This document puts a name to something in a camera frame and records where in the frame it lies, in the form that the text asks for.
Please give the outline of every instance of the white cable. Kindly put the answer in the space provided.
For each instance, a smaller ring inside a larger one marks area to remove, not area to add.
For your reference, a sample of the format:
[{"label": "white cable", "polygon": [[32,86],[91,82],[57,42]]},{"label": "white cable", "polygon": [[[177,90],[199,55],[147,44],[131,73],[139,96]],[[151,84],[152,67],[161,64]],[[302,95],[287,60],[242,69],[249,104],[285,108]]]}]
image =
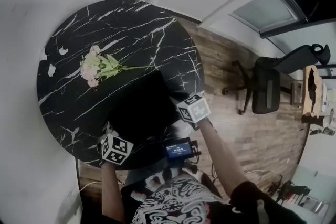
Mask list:
[{"label": "white cable", "polygon": [[93,181],[93,182],[91,182],[89,184],[86,184],[84,187],[82,187],[82,189],[78,193],[80,193],[83,189],[85,189],[87,186],[89,186],[89,185],[91,185],[93,183],[101,183],[101,181]]},{"label": "white cable", "polygon": [[253,173],[253,172],[273,172],[273,173],[278,174],[278,172],[273,171],[273,170],[254,170],[254,171],[245,173],[245,175],[250,174],[250,173]]}]

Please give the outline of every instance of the person's arm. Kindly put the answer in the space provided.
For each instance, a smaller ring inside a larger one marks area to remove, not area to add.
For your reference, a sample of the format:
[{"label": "person's arm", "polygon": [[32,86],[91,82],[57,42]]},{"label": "person's arm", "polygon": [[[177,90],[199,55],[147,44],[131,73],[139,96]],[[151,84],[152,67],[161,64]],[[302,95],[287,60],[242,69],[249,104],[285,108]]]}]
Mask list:
[{"label": "person's arm", "polygon": [[207,118],[197,123],[209,150],[218,179],[224,191],[231,197],[233,190],[248,181],[236,157],[212,127]]},{"label": "person's arm", "polygon": [[105,162],[101,166],[101,209],[104,216],[125,223],[124,206],[115,171],[113,163]]}]

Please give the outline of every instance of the small digital display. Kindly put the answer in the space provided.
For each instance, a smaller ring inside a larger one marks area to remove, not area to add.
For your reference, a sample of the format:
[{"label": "small digital display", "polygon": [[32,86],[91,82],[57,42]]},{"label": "small digital display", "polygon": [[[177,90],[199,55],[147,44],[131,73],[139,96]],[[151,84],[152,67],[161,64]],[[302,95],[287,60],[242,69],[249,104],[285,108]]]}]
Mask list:
[{"label": "small digital display", "polygon": [[192,154],[192,149],[188,142],[167,146],[166,149],[170,159]]}]

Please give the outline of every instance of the green leaf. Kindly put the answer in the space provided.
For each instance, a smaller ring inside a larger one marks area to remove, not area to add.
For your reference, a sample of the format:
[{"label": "green leaf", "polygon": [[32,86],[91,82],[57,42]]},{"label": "green leaf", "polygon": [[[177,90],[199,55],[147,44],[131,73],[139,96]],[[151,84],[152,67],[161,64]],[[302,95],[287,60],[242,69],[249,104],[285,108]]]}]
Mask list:
[{"label": "green leaf", "polygon": [[114,68],[113,68],[112,66],[108,65],[108,66],[102,68],[102,69],[100,70],[100,72],[97,74],[97,76],[99,76],[99,77],[100,77],[100,76],[104,76],[104,75],[103,75],[104,73],[109,72],[109,71],[112,71],[112,70],[114,70]]},{"label": "green leaf", "polygon": [[90,66],[98,66],[100,64],[100,59],[97,56],[87,54],[84,63],[87,63]]},{"label": "green leaf", "polygon": [[118,71],[114,69],[114,70],[105,72],[104,74],[102,74],[102,76],[105,76],[108,79],[111,76],[115,76],[116,74],[118,74]]},{"label": "green leaf", "polygon": [[109,54],[106,54],[107,58],[109,59],[110,61],[110,64],[113,66],[113,67],[117,67],[117,65],[119,64],[118,61],[112,57],[111,55]]},{"label": "green leaf", "polygon": [[101,60],[101,62],[104,64],[104,65],[110,65],[110,62],[108,59],[106,59],[104,56],[102,55],[98,55],[99,59]]}]

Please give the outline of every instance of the desk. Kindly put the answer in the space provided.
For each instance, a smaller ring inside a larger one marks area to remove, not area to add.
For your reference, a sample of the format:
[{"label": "desk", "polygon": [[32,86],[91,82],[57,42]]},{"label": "desk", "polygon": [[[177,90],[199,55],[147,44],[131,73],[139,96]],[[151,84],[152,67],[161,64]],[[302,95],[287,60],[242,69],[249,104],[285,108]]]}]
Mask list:
[{"label": "desk", "polygon": [[[314,72],[314,81],[316,85],[316,101],[314,105],[313,111],[311,111],[312,100],[309,98],[309,91],[308,91],[308,78],[310,71],[313,70]],[[319,117],[321,112],[321,105],[322,105],[322,79],[316,69],[315,66],[307,66],[303,69],[303,89],[302,89],[302,115],[304,116],[311,116],[311,117]]]},{"label": "desk", "polygon": [[[123,71],[91,88],[81,77],[80,61],[92,45],[125,66],[155,68]],[[190,35],[172,15],[142,1],[106,0],[80,9],[51,35],[45,54],[47,59],[41,58],[37,75],[42,116],[65,150],[96,167],[101,161],[97,138],[115,100],[121,99],[134,81],[157,69],[171,92],[204,90],[202,62]],[[48,75],[50,65],[56,67],[52,77]],[[118,169],[155,162],[154,158],[141,158],[142,152],[188,128],[181,122],[176,125],[157,134],[159,141],[135,145],[129,156],[134,162],[128,162],[132,165]]]}]

